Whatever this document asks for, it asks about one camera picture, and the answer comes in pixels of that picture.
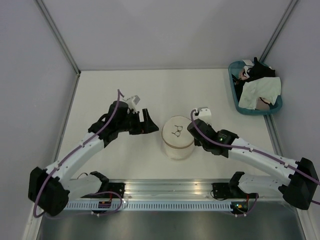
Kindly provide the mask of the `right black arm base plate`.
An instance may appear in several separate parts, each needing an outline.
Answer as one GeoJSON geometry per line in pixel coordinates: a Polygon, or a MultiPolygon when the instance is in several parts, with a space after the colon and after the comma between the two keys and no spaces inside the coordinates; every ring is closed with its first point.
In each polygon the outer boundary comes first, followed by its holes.
{"type": "Polygon", "coordinates": [[[211,196],[216,200],[234,199],[235,195],[231,192],[227,182],[215,182],[211,184],[211,196]]]}

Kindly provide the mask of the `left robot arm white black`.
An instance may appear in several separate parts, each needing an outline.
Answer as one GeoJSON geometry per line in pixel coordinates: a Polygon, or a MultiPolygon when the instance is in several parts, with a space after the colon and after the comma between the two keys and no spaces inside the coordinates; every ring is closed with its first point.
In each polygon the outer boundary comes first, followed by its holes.
{"type": "Polygon", "coordinates": [[[109,179],[93,171],[86,177],[74,179],[74,174],[95,154],[105,149],[120,133],[145,135],[159,131],[146,108],[135,110],[135,104],[114,101],[89,128],[84,138],[70,153],[46,168],[34,168],[29,176],[28,198],[34,203],[33,215],[41,217],[37,208],[54,217],[69,201],[96,195],[104,198],[109,193],[109,179]]]}

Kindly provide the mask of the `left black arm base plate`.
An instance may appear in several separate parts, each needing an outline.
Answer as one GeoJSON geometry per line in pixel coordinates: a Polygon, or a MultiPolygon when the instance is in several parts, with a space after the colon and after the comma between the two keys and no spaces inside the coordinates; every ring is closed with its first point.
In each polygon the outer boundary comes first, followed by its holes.
{"type": "Polygon", "coordinates": [[[97,193],[87,194],[82,196],[82,198],[83,199],[89,199],[89,198],[120,199],[124,197],[125,186],[126,184],[124,182],[110,182],[108,183],[108,185],[102,186],[97,193]]]}

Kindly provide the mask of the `round white mesh laundry bag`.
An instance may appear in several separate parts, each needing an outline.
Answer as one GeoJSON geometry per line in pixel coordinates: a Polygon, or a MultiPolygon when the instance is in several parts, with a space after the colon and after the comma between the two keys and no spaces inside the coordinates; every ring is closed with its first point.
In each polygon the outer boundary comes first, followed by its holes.
{"type": "Polygon", "coordinates": [[[191,120],[185,116],[172,116],[163,125],[161,138],[165,155],[172,160],[187,159],[194,151],[194,138],[188,131],[191,120]]]}

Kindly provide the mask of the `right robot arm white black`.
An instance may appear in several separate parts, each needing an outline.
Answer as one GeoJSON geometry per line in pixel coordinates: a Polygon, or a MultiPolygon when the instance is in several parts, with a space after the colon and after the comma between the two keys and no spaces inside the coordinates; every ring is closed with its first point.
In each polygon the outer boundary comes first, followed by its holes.
{"type": "Polygon", "coordinates": [[[195,145],[216,156],[231,158],[250,165],[264,175],[237,171],[229,180],[228,192],[239,198],[258,194],[267,198],[283,198],[300,210],[316,204],[314,195],[320,180],[313,162],[307,158],[294,160],[268,153],[228,130],[215,131],[201,119],[192,120],[187,130],[195,145]]]}

